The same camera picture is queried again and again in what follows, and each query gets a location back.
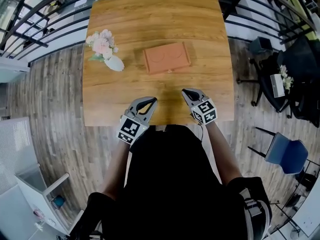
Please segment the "wooden table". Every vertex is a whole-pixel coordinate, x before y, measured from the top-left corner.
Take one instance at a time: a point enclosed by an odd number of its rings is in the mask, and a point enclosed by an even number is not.
[[[218,0],[99,0],[93,4],[87,35],[108,29],[119,48],[124,71],[88,61],[84,50],[83,111],[86,126],[117,125],[129,104],[154,96],[151,125],[194,122],[183,88],[212,98],[219,121],[234,119],[234,88],[228,38]],[[148,75],[143,50],[184,42],[191,66]]]

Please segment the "blue chair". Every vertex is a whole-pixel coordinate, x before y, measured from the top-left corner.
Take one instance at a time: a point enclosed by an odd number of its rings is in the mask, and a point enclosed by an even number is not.
[[[281,133],[274,133],[259,127],[256,129],[273,136],[266,154],[248,146],[250,150],[262,156],[267,162],[280,165],[285,174],[298,174],[304,168],[308,151],[301,140],[290,140]]]

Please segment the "wire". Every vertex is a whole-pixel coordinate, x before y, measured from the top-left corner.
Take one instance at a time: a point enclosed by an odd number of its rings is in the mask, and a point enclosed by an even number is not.
[[[201,127],[201,129],[202,129],[202,137],[201,137],[201,142],[202,142],[202,140],[203,140],[203,138],[204,138],[204,127],[202,126],[202,124],[198,124],[198,126],[200,126]]]

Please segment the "white vase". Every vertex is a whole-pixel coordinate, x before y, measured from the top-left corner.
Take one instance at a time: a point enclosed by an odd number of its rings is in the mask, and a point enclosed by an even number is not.
[[[117,56],[112,55],[110,59],[105,59],[104,63],[114,71],[122,71],[125,68],[124,63]]]

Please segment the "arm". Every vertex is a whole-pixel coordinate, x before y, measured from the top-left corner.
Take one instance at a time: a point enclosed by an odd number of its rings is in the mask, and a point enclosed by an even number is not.
[[[242,177],[236,157],[216,123],[208,123],[206,129],[222,184],[227,185],[234,178]]]
[[[104,176],[101,193],[113,200],[117,199],[125,185],[129,148],[130,145],[124,141],[118,142],[115,154],[112,156]]]

